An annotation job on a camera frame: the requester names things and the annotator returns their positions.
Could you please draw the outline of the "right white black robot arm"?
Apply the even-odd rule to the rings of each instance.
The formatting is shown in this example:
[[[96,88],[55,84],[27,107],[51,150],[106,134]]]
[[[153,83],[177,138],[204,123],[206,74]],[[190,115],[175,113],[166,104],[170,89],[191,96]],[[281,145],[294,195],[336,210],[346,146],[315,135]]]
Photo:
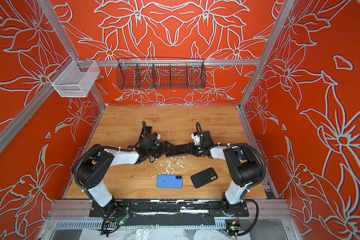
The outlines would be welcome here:
[[[188,154],[226,162],[232,181],[222,195],[221,204],[227,216],[234,215],[244,202],[245,195],[265,178],[266,165],[262,155],[246,143],[215,144],[211,134],[204,132],[200,123],[196,123],[192,139],[194,142],[187,145]]]

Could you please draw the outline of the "black smartphone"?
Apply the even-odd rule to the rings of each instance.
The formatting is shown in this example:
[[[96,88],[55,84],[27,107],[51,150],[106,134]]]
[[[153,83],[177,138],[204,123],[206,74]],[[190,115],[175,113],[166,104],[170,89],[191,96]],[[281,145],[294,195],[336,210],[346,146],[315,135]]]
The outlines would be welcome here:
[[[191,153],[192,147],[188,144],[177,145],[170,148],[170,150],[166,153],[166,157],[177,157],[177,156],[186,156]]]
[[[145,134],[151,134],[152,133],[152,127],[146,126],[144,133]]]

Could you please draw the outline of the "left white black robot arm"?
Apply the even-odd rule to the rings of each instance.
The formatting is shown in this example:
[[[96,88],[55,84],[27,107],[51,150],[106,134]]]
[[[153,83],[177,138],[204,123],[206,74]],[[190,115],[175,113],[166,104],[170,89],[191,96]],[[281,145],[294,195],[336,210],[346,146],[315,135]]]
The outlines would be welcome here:
[[[142,122],[139,140],[126,149],[93,145],[71,167],[76,185],[90,198],[94,210],[105,220],[112,220],[121,211],[114,196],[108,190],[104,177],[109,168],[120,165],[137,165],[146,160],[151,163],[172,149],[174,145],[164,141],[152,127]]]

